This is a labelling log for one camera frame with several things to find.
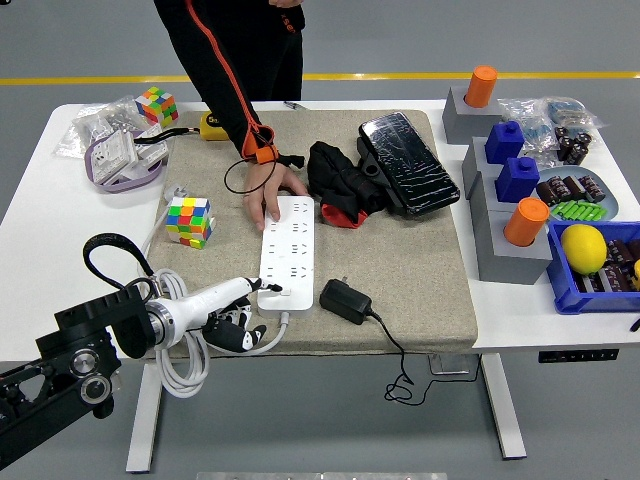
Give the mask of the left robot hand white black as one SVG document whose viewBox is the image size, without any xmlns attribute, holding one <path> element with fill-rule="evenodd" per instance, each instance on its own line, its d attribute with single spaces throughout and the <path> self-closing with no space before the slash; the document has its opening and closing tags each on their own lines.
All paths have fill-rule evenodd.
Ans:
<svg viewBox="0 0 640 480">
<path fill-rule="evenodd" d="M 156 345 L 173 347 L 188 331 L 201 329 L 207 344 L 233 353 L 249 352 L 260 342 L 266 327 L 259 325 L 247 330 L 240 320 L 234 323 L 225 315 L 222 318 L 219 315 L 232 305 L 239 307 L 250 293 L 259 290 L 279 293 L 283 287 L 261 278 L 236 277 L 178 299 L 155 300 L 153 308 L 164 325 L 163 338 L 157 340 Z M 147 304 L 148 311 L 153 308 L 151 303 Z"/>
</svg>

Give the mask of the person's right hand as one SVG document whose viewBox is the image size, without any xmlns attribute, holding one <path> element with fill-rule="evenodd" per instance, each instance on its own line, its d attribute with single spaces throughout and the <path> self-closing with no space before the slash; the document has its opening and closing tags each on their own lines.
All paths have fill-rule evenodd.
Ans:
<svg viewBox="0 0 640 480">
<path fill-rule="evenodd" d="M 251 164 L 245 176 L 243 206 L 251 223 L 262 232 L 265 212 L 273 220 L 280 219 L 278 195 L 281 190 L 296 196 L 307 196 L 308 190 L 289 167 L 279 163 Z"/>
</svg>

